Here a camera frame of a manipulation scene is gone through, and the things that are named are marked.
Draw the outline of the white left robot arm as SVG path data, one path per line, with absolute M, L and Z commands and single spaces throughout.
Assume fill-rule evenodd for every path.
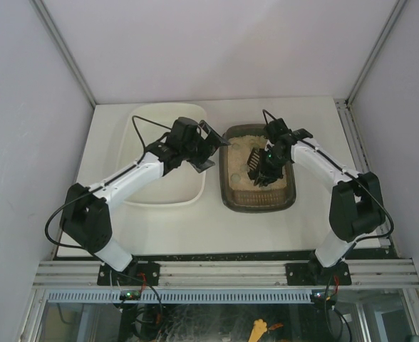
M 133 255 L 113 235 L 111 214 L 138 190 L 189 163 L 198 173 L 214 165 L 211 156 L 228 140 L 207 122 L 179 117 L 165 133 L 142 145 L 141 156 L 113 175 L 85 186 L 72 185 L 59 209 L 60 228 L 82 249 L 110 266 L 124 271 Z

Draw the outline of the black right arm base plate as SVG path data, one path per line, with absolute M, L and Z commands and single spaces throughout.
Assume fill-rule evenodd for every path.
M 289 286 L 327 285 L 329 280 L 338 280 L 342 286 L 352 285 L 348 264 L 341 262 L 324 268 L 313 261 L 285 264 L 285 274 Z

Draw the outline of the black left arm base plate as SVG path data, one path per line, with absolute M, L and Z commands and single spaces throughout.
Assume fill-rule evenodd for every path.
M 98 271 L 99 286 L 139 286 L 144 283 L 157 286 L 160 265 L 152 261 L 139 261 L 130 264 L 124 271 L 116 271 L 108 264 L 102 264 Z

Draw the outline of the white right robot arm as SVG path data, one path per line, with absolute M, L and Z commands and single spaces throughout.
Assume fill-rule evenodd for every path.
M 291 130 L 281 118 L 267 122 L 264 132 L 265 147 L 253 149 L 248 158 L 250 180 L 258 187 L 266 187 L 284 176 L 288 163 L 302 166 L 319 180 L 331 195 L 331 231 L 314 251 L 314 259 L 324 269 L 337 265 L 388 219 L 378 177 L 340 163 L 321 148 L 308 130 Z

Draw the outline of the black slotted litter scoop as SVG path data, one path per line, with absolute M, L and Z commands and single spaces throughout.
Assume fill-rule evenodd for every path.
M 257 180 L 261 174 L 264 153 L 265 151 L 263 149 L 253 148 L 249 154 L 247 160 L 247 174 L 249 179 L 252 181 Z

